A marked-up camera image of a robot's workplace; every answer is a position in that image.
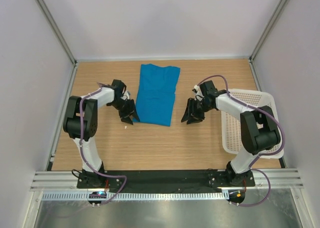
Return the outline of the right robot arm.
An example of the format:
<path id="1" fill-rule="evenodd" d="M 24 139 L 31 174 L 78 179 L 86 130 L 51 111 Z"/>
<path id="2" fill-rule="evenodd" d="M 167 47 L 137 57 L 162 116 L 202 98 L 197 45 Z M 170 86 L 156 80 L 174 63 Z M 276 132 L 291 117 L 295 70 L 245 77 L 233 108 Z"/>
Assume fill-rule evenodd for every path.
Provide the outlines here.
<path id="1" fill-rule="evenodd" d="M 274 113 L 267 105 L 255 107 L 234 98 L 228 90 L 217 89 L 211 80 L 196 85 L 193 92 L 195 97 L 187 100 L 182 123 L 200 123 L 204 121 L 205 113 L 211 110 L 225 112 L 240 122 L 242 149 L 225 169 L 226 182 L 231 186 L 240 186 L 262 152 L 271 150 L 281 142 Z"/>

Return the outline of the blue t shirt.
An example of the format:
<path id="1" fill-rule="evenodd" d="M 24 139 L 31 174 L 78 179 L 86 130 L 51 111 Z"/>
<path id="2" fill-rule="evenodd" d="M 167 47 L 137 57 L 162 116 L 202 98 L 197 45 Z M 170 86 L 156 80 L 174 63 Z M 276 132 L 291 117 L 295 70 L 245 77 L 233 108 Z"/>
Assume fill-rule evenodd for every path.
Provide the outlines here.
<path id="1" fill-rule="evenodd" d="M 139 122 L 167 127 L 171 125 L 180 71 L 176 66 L 140 66 L 135 104 Z"/>

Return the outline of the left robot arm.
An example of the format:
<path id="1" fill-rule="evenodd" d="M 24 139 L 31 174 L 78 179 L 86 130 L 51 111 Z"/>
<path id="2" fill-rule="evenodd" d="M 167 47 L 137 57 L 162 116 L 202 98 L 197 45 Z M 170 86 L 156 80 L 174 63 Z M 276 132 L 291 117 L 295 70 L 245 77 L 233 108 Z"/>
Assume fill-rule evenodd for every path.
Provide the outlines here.
<path id="1" fill-rule="evenodd" d="M 63 131 L 76 144 L 82 170 L 76 176 L 77 187 L 101 188 L 110 177 L 105 173 L 104 163 L 98 154 L 95 135 L 98 130 L 98 110 L 114 107 L 121 122 L 132 125 L 140 120 L 135 101 L 124 82 L 114 79 L 111 84 L 98 84 L 98 89 L 83 96 L 70 96 L 63 120 Z"/>

